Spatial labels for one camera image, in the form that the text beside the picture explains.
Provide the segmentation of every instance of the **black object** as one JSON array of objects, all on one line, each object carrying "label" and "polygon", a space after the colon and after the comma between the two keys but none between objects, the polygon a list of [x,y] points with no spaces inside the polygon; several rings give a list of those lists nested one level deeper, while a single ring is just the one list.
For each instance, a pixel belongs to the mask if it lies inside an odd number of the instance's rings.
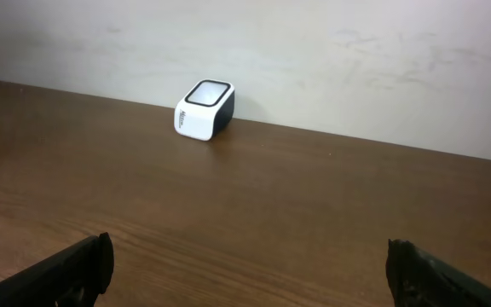
[{"label": "black object", "polygon": [[491,307],[491,289],[403,240],[385,265],[396,307]]},{"label": "black object", "polygon": [[90,307],[111,282],[108,233],[92,235],[0,282],[0,307]]}]

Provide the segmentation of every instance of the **wood grain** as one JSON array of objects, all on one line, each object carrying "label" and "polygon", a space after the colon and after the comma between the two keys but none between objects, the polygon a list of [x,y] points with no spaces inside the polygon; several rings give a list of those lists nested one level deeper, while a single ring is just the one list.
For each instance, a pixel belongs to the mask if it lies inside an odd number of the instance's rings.
[{"label": "wood grain", "polygon": [[491,161],[172,112],[0,82],[0,280],[108,231],[98,306],[391,306],[389,238],[491,286]]}]

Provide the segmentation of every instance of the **brown wooden table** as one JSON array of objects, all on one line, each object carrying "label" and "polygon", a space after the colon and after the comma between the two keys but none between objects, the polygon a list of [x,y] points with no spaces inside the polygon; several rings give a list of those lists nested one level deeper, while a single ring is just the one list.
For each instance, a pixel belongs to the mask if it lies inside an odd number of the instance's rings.
[{"label": "brown wooden table", "polygon": [[108,231],[98,306],[391,306],[389,238],[491,286],[491,161],[172,113],[0,82],[0,280]]}]

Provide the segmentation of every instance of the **white object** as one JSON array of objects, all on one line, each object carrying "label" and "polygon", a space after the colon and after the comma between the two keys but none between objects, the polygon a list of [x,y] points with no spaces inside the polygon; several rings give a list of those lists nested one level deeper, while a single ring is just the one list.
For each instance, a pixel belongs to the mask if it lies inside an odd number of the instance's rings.
[{"label": "white object", "polygon": [[202,80],[177,104],[174,127],[184,136],[208,141],[224,129],[234,114],[234,86]]}]

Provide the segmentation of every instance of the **tabletop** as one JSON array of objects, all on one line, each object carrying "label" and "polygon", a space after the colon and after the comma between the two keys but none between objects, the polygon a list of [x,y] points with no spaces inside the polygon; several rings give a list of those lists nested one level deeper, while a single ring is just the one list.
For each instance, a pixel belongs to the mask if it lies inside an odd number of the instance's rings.
[{"label": "tabletop", "polygon": [[491,287],[491,161],[0,82],[0,280],[108,232],[96,306],[391,306],[388,239]]}]

